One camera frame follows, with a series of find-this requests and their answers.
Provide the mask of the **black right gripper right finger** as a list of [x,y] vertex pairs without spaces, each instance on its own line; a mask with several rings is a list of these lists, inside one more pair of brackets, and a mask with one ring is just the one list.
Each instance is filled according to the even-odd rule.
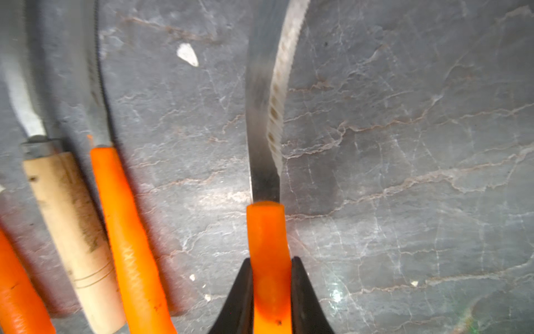
[[291,320],[294,334],[334,334],[299,257],[292,259]]

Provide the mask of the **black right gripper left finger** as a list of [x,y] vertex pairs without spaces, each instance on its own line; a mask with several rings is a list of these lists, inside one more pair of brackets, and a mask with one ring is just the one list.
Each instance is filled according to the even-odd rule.
[[232,285],[217,320],[208,334],[253,333],[253,270],[250,258],[246,258]]

